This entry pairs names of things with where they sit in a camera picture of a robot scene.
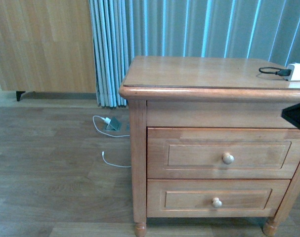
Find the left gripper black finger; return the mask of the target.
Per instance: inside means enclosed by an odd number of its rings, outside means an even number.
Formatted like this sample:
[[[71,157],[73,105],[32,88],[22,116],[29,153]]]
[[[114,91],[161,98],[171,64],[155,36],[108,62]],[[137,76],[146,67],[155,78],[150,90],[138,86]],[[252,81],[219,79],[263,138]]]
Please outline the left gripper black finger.
[[[281,117],[300,130],[300,103],[283,109]]]

